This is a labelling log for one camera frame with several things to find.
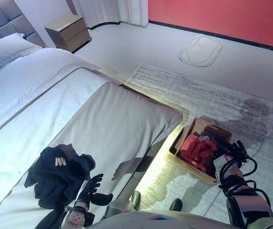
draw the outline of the white pillow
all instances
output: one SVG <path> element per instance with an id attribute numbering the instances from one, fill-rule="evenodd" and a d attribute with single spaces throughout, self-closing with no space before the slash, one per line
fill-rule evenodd
<path id="1" fill-rule="evenodd" d="M 14 33 L 0 39 L 0 69 L 19 57 L 29 55 L 41 46 L 28 42 L 24 34 Z"/>

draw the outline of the bed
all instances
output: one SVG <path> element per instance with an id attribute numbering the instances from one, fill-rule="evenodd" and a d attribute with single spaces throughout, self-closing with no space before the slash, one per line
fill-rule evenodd
<path id="1" fill-rule="evenodd" d="M 0 0 L 0 228 L 35 228 L 51 211 L 24 187 L 47 146 L 72 144 L 78 155 L 91 155 L 91 176 L 104 174 L 98 191 L 117 198 L 148 148 L 182 120 L 98 66 L 42 46 L 14 1 Z M 98 221 L 105 208 L 90 211 Z"/>

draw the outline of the wicker basket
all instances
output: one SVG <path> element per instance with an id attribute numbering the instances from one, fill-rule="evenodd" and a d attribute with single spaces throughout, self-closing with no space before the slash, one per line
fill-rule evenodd
<path id="1" fill-rule="evenodd" d="M 183 161 L 179 156 L 178 153 L 180 151 L 180 148 L 189 135 L 192 135 L 194 133 L 198 133 L 199 135 L 207 135 L 211 139 L 214 139 L 216 136 L 222 137 L 226 141 L 230 141 L 232 134 L 228 130 L 225 130 L 224 128 L 221 128 L 215 124 L 212 124 L 210 122 L 207 122 L 200 118 L 195 118 L 192 122 L 192 124 L 189 127 L 183 127 L 183 129 L 178 134 L 177 138 L 173 142 L 171 148 L 169 149 L 169 156 L 175 160 L 177 163 L 183 165 L 186 167 L 193 175 L 200 178 L 202 181 L 204 181 L 207 184 L 216 184 L 217 179 L 202 172 L 201 170 L 194 167 L 192 164 L 189 164 L 185 161 Z"/>

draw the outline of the gray tufted headboard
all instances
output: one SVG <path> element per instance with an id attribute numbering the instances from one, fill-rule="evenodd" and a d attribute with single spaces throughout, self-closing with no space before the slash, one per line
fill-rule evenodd
<path id="1" fill-rule="evenodd" d="M 34 44 L 45 46 L 14 0 L 0 0 L 0 38 L 16 32 L 24 33 L 26 40 Z"/>

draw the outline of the red wall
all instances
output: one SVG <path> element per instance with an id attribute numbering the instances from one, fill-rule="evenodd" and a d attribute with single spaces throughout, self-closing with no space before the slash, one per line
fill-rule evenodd
<path id="1" fill-rule="evenodd" d="M 273 0 L 148 0 L 149 20 L 273 46 Z"/>

